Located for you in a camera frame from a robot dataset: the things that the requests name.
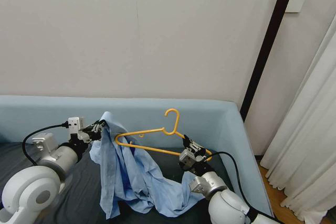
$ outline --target white wall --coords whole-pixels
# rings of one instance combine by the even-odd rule
[[[240,106],[276,0],[0,0],[0,94]],[[246,127],[264,151],[336,12],[286,15]]]
[[[336,13],[336,0],[306,0],[286,13],[246,118],[255,154],[274,137]]]

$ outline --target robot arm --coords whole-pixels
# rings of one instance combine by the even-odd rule
[[[194,193],[203,194],[207,200],[210,200],[208,211],[213,224],[244,224],[246,216],[253,224],[280,223],[273,220],[271,216],[256,210],[230,191],[224,181],[207,164],[205,148],[193,142],[186,135],[184,137],[185,150],[180,155],[180,166],[182,170],[190,170],[196,175],[189,184],[190,189]]]
[[[91,141],[101,138],[106,122],[83,126],[82,118],[69,118],[69,142],[58,145],[53,134],[40,133],[33,138],[40,150],[38,165],[16,173],[4,187],[0,224],[34,223],[71,182],[71,169],[82,158]]]

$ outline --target dark gray mat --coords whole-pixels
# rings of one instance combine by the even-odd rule
[[[27,150],[34,159],[37,158],[37,150],[33,146],[27,145]],[[182,149],[167,148],[166,150],[180,152]],[[150,154],[166,178],[181,182],[183,172],[178,165],[178,157],[157,152],[150,152]],[[2,193],[10,177],[28,167],[30,162],[22,153],[21,143],[0,144],[0,157],[0,193]],[[226,185],[233,190],[220,157],[214,156],[209,163]],[[95,164],[86,153],[76,165],[73,176],[70,189],[60,196],[59,203],[53,209],[41,214],[35,223],[210,223],[208,201],[205,199],[177,218],[163,216],[155,208],[148,214],[140,214],[124,202],[119,202],[121,215],[105,220],[105,213],[99,206],[101,190],[99,165]]]

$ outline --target yellow clothes hanger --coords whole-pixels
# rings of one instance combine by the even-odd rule
[[[171,152],[171,151],[166,151],[166,150],[162,150],[162,149],[157,149],[157,148],[152,148],[152,147],[147,147],[147,146],[142,146],[142,145],[136,145],[136,144],[132,144],[132,142],[130,144],[126,143],[121,143],[118,141],[118,138],[120,138],[121,136],[131,136],[131,135],[139,135],[139,137],[144,137],[145,134],[147,133],[153,133],[153,132],[160,132],[162,131],[164,134],[166,135],[173,135],[176,134],[179,137],[184,139],[184,135],[182,135],[180,132],[177,131],[177,126],[178,126],[178,122],[180,120],[180,113],[177,109],[168,109],[166,110],[166,112],[164,113],[165,116],[167,116],[169,114],[169,112],[174,111],[176,113],[176,121],[175,121],[175,125],[174,125],[174,129],[172,132],[167,132],[165,127],[159,128],[159,129],[152,129],[152,130],[145,130],[145,131],[134,131],[134,132],[127,132],[127,133],[121,133],[118,134],[117,136],[115,136],[114,140],[116,141],[116,143],[118,145],[122,145],[122,146],[127,146],[127,147],[134,147],[134,148],[140,148],[140,149],[145,149],[145,150],[149,150],[149,151],[155,151],[155,152],[162,152],[162,153],[166,153],[166,154],[171,154],[171,155],[175,155],[175,156],[179,156],[180,153],[178,152]],[[208,154],[211,155],[211,152],[209,150],[205,150]]]

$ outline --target wooden floor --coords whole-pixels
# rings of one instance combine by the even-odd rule
[[[268,198],[271,202],[272,209],[276,217],[288,224],[296,224],[296,223],[304,223],[303,221],[298,220],[293,212],[289,210],[287,207],[280,207],[280,203],[286,198],[286,195],[283,191],[279,191],[277,189],[272,188],[272,186],[268,183],[267,178],[265,177],[265,174],[267,173],[267,170],[259,165],[261,176],[263,177],[263,181],[266,187],[266,191],[268,194]],[[325,217],[322,222],[322,224],[331,224],[331,222]]]

